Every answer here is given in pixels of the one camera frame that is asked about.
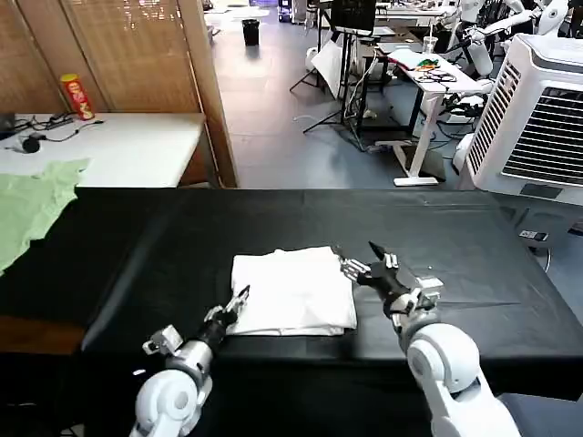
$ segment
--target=red can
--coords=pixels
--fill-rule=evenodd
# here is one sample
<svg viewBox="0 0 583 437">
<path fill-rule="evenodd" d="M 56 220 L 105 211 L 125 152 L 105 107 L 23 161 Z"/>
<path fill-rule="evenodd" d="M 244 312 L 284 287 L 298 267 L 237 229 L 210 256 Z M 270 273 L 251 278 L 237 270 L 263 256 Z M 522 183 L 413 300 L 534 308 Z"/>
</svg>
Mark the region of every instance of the red can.
<svg viewBox="0 0 583 437">
<path fill-rule="evenodd" d="M 87 93 L 81 85 L 78 75 L 62 75 L 61 82 L 65 87 L 66 93 L 71 97 L 73 106 L 82 120 L 90 120 L 95 117 L 91 104 L 87 98 Z"/>
</svg>

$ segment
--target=vent grille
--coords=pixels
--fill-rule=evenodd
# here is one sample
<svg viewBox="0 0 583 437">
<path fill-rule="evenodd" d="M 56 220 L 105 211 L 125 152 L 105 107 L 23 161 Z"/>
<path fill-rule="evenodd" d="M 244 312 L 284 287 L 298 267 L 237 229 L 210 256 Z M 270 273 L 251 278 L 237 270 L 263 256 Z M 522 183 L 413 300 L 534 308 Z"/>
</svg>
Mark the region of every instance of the vent grille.
<svg viewBox="0 0 583 437">
<path fill-rule="evenodd" d="M 583 93 L 545 88 L 502 174 L 583 186 Z"/>
<path fill-rule="evenodd" d="M 477 173 L 486 156 L 486 152 L 492 144 L 500 123 L 512 96 L 517 90 L 520 72 L 510 62 L 506 62 L 504 70 L 500 73 L 500 80 L 492 93 L 487 109 L 482 115 L 482 124 L 474 137 L 474 145 L 468 154 L 469 163 L 473 173 Z"/>
</svg>

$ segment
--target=bamboo blind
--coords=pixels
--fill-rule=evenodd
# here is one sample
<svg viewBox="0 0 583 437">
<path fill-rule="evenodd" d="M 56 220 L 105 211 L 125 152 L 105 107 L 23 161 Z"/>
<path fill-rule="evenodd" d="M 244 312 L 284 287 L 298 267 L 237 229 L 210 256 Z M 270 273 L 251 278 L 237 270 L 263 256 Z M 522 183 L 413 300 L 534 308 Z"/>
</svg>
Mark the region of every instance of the bamboo blind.
<svg viewBox="0 0 583 437">
<path fill-rule="evenodd" d="M 176 0 L 61 0 L 110 108 L 200 112 Z"/>
<path fill-rule="evenodd" d="M 43 65 L 11 0 L 0 0 L 0 112 L 65 110 L 57 84 Z"/>
</svg>

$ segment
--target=black trash bin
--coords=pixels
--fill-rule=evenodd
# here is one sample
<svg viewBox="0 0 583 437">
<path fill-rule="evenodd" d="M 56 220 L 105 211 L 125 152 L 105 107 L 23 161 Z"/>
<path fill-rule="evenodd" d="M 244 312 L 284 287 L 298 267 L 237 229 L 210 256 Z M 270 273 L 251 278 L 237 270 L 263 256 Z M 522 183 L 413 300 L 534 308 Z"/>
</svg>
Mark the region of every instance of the black trash bin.
<svg viewBox="0 0 583 437">
<path fill-rule="evenodd" d="M 243 20 L 243 36 L 246 46 L 259 45 L 259 20 Z"/>
</svg>

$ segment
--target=gray floor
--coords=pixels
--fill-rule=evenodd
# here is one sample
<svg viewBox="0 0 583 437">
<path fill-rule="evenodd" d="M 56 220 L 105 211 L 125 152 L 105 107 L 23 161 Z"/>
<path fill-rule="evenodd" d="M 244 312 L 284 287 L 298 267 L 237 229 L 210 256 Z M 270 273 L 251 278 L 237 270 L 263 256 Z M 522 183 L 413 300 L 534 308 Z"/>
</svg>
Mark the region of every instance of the gray floor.
<svg viewBox="0 0 583 437">
<path fill-rule="evenodd" d="M 403 174 L 392 154 L 362 153 L 342 129 L 317 127 L 307 135 L 302 133 L 314 118 L 338 108 L 330 93 L 311 86 L 299 85 L 293 93 L 288 90 L 305 74 L 305 53 L 315 46 L 315 30 L 306 36 L 301 26 L 281 24 L 272 9 L 262 20 L 260 41 L 259 46 L 246 47 L 238 23 L 225 25 L 214 36 L 215 67 L 241 187 L 393 189 L 393 178 Z M 407 84 L 389 86 L 383 96 L 370 95 L 369 107 L 377 110 L 393 102 L 393 116 L 403 123 L 414 92 Z M 458 130 L 454 127 L 449 133 Z M 435 141 L 444 139 L 440 134 Z M 450 158 L 455 144 L 437 150 Z M 455 186 L 456 175 L 447 160 L 445 170 L 447 181 L 438 189 Z M 565 243 L 553 249 L 548 274 L 581 322 L 582 243 L 581 237 L 566 236 Z"/>
</svg>

